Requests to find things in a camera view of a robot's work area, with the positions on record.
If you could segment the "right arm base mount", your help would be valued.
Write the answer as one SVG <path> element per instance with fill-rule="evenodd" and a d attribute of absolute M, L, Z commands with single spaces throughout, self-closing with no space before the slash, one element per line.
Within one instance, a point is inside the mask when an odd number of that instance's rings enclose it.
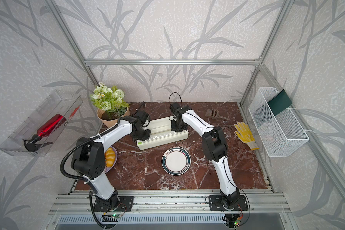
<path fill-rule="evenodd" d="M 246 196 L 240 195 L 235 202 L 229 202 L 221 195 L 210 195 L 206 201 L 209 204 L 210 211 L 248 211 L 248 201 Z"/>

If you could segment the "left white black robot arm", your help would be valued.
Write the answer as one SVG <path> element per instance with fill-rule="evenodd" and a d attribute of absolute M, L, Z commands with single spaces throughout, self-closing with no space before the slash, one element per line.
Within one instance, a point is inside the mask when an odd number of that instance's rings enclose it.
<path fill-rule="evenodd" d="M 68 178 L 82 180 L 101 200 L 116 196 L 115 188 L 106 174 L 106 151 L 120 139 L 131 135 L 134 141 L 148 140 L 151 131 L 145 128 L 150 116 L 137 111 L 132 116 L 119 118 L 117 123 L 92 138 L 80 138 L 76 147 L 68 152 L 60 163 L 60 172 Z"/>

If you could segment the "cream plastic wrap dispenser box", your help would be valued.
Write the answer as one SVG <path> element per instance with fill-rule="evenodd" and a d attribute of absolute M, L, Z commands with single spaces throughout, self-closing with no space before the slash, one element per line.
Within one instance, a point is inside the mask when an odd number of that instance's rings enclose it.
<path fill-rule="evenodd" d="M 136 144 L 140 150 L 150 149 L 188 138 L 188 130 L 175 132 L 171 129 L 173 117 L 164 117 L 150 121 L 145 127 L 151 131 L 150 137 L 146 141 L 137 140 Z"/>

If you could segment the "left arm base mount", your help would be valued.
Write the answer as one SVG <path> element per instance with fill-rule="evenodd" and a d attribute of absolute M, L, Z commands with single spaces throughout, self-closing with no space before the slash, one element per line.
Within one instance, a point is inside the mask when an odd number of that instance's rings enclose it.
<path fill-rule="evenodd" d="M 118 196 L 108 200 L 95 197 L 93 209 L 95 212 L 118 211 L 130 212 L 133 206 L 134 196 Z"/>

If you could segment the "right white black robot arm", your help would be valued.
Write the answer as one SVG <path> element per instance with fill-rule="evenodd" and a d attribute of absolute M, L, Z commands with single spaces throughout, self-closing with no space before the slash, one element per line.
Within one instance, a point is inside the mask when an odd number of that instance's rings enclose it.
<path fill-rule="evenodd" d="M 222 202 L 227 209 L 237 203 L 240 190 L 235 184 L 228 163 L 228 144 L 221 127 L 213 126 L 203 120 L 189 106 L 181 106 L 178 102 L 170 104 L 173 114 L 172 131 L 180 132 L 191 127 L 202 138 L 202 149 L 216 170 Z"/>

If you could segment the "white plate green red rim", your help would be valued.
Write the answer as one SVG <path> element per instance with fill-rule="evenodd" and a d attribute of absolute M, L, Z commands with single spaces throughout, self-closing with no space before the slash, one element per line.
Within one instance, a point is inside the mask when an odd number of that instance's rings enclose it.
<path fill-rule="evenodd" d="M 191 157 L 187 150 L 174 147 L 168 149 L 162 157 L 162 167 L 170 175 L 186 173 L 191 166 Z"/>

